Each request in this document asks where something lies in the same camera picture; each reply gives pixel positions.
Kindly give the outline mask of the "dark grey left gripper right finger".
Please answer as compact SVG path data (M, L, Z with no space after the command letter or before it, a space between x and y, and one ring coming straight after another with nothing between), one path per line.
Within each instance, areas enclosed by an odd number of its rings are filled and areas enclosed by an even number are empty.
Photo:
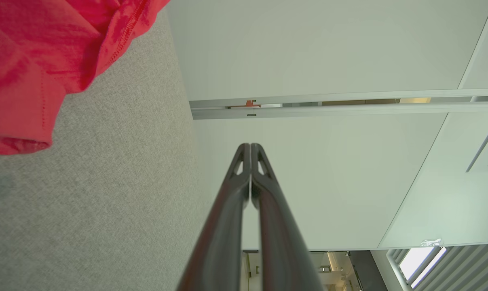
M323 291L302 234L260 144L251 145L251 200L259 212L262 291Z

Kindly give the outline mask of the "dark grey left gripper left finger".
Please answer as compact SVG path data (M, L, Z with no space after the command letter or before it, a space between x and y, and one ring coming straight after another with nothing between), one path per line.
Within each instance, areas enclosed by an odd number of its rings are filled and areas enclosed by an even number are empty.
M239 291L242 219L249 201L251 145L240 144L177 291Z

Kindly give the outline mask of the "red lettered basketball jersey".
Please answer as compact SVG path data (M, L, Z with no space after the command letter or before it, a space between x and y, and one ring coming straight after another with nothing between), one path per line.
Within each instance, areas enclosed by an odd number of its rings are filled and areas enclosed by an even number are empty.
M170 0L0 0L0 155L52 146L68 94L85 91Z

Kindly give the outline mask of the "window blind slats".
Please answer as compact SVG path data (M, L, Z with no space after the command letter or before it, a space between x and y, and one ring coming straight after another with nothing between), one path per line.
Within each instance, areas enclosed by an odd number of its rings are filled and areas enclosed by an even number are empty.
M488 291L488 244L388 250L389 291Z

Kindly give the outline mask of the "grey metal partition post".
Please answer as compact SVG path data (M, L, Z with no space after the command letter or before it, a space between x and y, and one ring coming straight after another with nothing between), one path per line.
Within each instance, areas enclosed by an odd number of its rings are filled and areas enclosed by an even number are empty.
M470 98L469 102L348 104L348 101L371 101L381 99L457 99L466 97ZM244 107L248 100L256 100L262 107ZM488 89L388 91L213 99L190 101L190 108L192 116L196 120L488 112Z

